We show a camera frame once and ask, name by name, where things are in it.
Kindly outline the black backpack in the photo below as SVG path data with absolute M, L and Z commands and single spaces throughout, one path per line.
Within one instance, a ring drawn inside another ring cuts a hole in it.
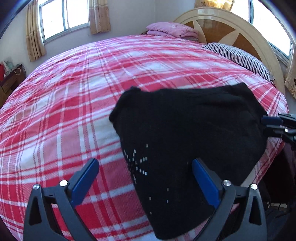
M 267 240 L 296 241 L 295 202 L 291 205 L 271 203 L 265 211 Z

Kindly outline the left beige curtain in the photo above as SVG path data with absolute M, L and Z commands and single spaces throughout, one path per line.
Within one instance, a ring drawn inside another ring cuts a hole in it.
M 38 16 L 38 1 L 30 1 L 25 20 L 26 44 L 30 62 L 34 62 L 46 54 Z

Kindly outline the striped pillow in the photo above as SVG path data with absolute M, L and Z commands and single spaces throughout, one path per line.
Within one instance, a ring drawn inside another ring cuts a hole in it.
M 260 75 L 270 83 L 273 83 L 275 80 L 271 72 L 259 59 L 244 50 L 221 43 L 204 44 L 202 47 L 235 62 L 257 75 Z

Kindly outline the right beige curtain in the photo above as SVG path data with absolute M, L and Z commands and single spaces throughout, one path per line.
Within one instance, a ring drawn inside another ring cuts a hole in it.
M 89 0 L 88 16 L 92 35 L 111 31 L 107 0 Z

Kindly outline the folded pink blanket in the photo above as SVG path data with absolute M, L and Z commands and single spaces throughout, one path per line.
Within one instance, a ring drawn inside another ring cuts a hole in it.
M 198 41 L 199 33 L 194 28 L 174 22 L 157 22 L 147 26 L 147 35 L 180 38 Z

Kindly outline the red gift bag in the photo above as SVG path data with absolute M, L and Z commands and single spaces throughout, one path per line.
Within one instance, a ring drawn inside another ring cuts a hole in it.
M 1 63 L 1 64 L 0 64 L 0 81 L 3 81 L 3 80 L 4 80 L 5 72 L 6 72 L 5 67 L 4 67 L 4 65 Z

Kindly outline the cream and wood headboard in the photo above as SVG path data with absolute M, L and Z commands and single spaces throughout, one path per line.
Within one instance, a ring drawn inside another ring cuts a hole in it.
M 242 49 L 260 60 L 275 78 L 276 88 L 285 94 L 283 72 L 274 50 L 255 27 L 224 9 L 203 7 L 189 10 L 174 22 L 188 25 L 199 33 L 199 42 L 217 42 Z

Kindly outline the lace curtain at right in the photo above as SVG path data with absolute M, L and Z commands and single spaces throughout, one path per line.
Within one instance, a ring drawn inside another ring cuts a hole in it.
M 288 89 L 290 94 L 296 99 L 296 62 L 295 62 L 295 46 L 292 45 L 292 50 L 290 53 L 290 58 L 288 62 L 288 67 L 285 75 L 285 87 Z

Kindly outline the red plaid bed sheet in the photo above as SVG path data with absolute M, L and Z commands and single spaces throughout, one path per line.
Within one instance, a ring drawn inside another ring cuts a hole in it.
M 246 83 L 270 115 L 287 113 L 273 84 L 202 47 L 136 35 L 80 46 L 33 71 L 1 108 L 1 218 L 23 239 L 34 184 L 69 179 L 89 158 L 100 171 L 77 210 L 98 240 L 155 240 L 108 117 L 132 86 L 211 88 Z

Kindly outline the far window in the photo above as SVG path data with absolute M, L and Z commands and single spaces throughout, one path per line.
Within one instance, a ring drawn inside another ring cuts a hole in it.
M 38 1 L 38 14 L 45 43 L 89 24 L 88 0 Z

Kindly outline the side window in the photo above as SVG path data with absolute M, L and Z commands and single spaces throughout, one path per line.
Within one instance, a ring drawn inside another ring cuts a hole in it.
M 279 60 L 288 64 L 292 44 L 284 27 L 260 1 L 236 0 L 231 12 L 251 23 L 269 42 Z

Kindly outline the yellow curtain near headboard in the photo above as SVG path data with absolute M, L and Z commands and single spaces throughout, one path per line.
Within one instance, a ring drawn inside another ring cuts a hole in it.
M 234 0 L 195 0 L 194 8 L 212 7 L 231 11 Z

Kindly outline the beige curtain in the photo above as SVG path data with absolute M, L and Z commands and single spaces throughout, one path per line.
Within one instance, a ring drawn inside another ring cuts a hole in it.
M 88 16 L 92 35 L 111 31 L 107 0 L 89 0 Z
M 38 16 L 38 1 L 30 1 L 25 20 L 26 44 L 30 62 L 34 62 L 46 54 Z

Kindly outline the black pants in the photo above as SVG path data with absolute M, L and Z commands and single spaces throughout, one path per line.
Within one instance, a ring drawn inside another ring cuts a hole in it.
M 244 83 L 204 89 L 127 90 L 109 120 L 156 238 L 179 237 L 214 211 L 192 170 L 200 158 L 241 185 L 263 156 L 266 111 Z

